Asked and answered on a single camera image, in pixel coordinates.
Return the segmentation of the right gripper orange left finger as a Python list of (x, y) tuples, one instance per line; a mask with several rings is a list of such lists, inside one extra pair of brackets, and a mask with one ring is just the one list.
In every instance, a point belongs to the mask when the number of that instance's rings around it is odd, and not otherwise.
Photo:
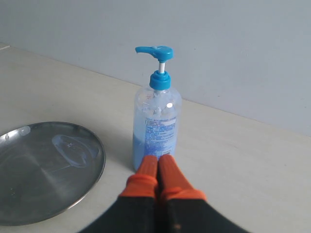
[(153, 233), (158, 187), (157, 158), (147, 155), (126, 182), (125, 189), (82, 233)]

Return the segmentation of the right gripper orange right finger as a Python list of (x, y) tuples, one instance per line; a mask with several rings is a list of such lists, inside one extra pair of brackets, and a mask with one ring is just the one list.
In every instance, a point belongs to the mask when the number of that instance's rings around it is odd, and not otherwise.
[(164, 205), (168, 232), (247, 232), (209, 205), (205, 193), (191, 185), (171, 155), (160, 157), (158, 171), (162, 186), (160, 200)]

